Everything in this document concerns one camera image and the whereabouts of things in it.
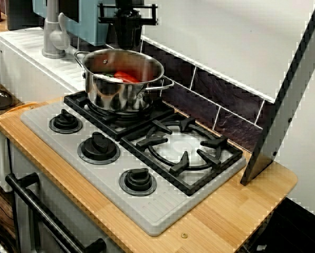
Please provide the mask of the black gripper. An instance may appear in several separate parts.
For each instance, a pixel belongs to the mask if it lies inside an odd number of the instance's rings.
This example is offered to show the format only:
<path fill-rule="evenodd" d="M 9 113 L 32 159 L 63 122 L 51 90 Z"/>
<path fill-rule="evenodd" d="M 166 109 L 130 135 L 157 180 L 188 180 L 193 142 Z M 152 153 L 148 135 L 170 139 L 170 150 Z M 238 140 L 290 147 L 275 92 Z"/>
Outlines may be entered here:
<path fill-rule="evenodd" d="M 119 24 L 115 25 L 115 31 L 118 41 L 118 46 L 124 50 L 132 50 L 139 46 L 141 40 L 141 30 L 143 25 L 157 25 L 157 8 L 158 5 L 146 5 L 144 1 L 115 1 L 114 5 L 98 5 L 100 16 L 99 23 Z M 106 8 L 116 9 L 113 17 L 106 17 Z M 140 15 L 137 9 L 150 9 L 151 17 L 144 18 Z"/>

